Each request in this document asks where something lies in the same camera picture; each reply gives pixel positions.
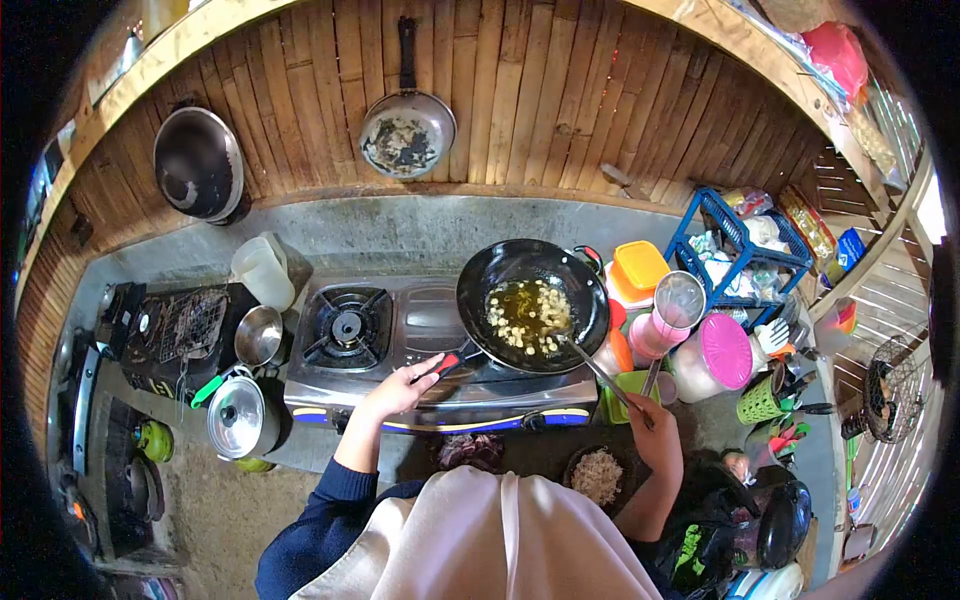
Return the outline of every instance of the gas stove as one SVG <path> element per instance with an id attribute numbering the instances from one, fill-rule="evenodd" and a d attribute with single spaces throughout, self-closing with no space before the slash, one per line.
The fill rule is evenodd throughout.
<path id="1" fill-rule="evenodd" d="M 283 399 L 295 420 L 342 428 L 368 392 L 396 369 L 459 348 L 467 338 L 455 276 L 315 277 L 307 285 Z M 465 433 L 587 424 L 592 371 L 535 375 L 470 359 L 416 409 L 384 424 L 399 433 Z"/>

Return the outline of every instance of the stove knob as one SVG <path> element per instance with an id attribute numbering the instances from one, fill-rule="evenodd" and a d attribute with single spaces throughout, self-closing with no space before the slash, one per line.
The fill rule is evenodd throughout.
<path id="1" fill-rule="evenodd" d="M 523 428 L 530 431 L 544 431 L 546 429 L 546 417 L 542 413 L 531 413 L 523 416 Z"/>

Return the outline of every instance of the green container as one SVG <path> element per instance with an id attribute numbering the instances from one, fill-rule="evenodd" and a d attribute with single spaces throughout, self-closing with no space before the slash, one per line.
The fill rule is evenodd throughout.
<path id="1" fill-rule="evenodd" d="M 622 372 L 614 378 L 614 381 L 624 392 L 639 394 L 643 391 L 643 383 L 647 380 L 647 373 L 648 371 Z M 654 384 L 654 389 L 653 392 L 650 393 L 650 397 L 657 403 L 660 403 L 660 390 L 657 389 L 656 384 Z M 603 411 L 604 419 L 606 419 L 608 423 L 619 425 L 630 422 L 630 414 L 627 413 L 627 407 L 624 406 L 620 398 L 614 396 L 611 389 L 606 386 L 604 386 L 603 393 L 600 397 L 600 410 Z"/>
<path id="2" fill-rule="evenodd" d="M 174 455 L 174 434 L 163 423 L 145 420 L 133 429 L 133 441 L 155 463 L 166 463 Z"/>
<path id="3" fill-rule="evenodd" d="M 774 389 L 775 373 L 764 377 L 753 388 L 747 390 L 736 402 L 736 417 L 745 425 L 759 423 L 781 417 L 785 413 L 777 404 Z"/>

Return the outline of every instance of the bamboo wall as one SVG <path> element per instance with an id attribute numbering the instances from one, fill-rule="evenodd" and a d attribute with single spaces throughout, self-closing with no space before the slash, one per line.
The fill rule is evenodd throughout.
<path id="1" fill-rule="evenodd" d="M 163 201 L 152 163 L 156 131 L 176 108 L 209 108 L 233 129 L 254 207 L 405 191 L 356 150 L 367 106 L 398 89 L 404 14 L 418 20 L 418 88 L 450 103 L 459 125 L 418 193 L 604 202 L 618 192 L 599 170 L 609 162 L 634 178 L 634 195 L 675 212 L 688 201 L 688 180 L 777 191 L 826 144 L 748 67 L 617 2 L 306 0 L 185 60 L 80 168 L 61 213 L 86 215 L 93 235 L 77 250 L 72 220 L 58 213 L 20 304 L 36 435 L 50 359 L 86 263 L 190 223 Z"/>

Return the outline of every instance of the burner grate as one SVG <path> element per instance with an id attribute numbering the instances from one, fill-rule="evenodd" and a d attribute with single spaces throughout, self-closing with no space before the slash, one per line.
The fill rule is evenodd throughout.
<path id="1" fill-rule="evenodd" d="M 314 342 L 303 359 L 329 369 L 375 367 L 387 353 L 393 302 L 378 288 L 335 288 L 317 294 Z"/>
<path id="2" fill-rule="evenodd" d="M 205 289 L 171 300 L 163 311 L 158 359 L 204 358 L 220 336 L 227 312 L 226 289 Z"/>

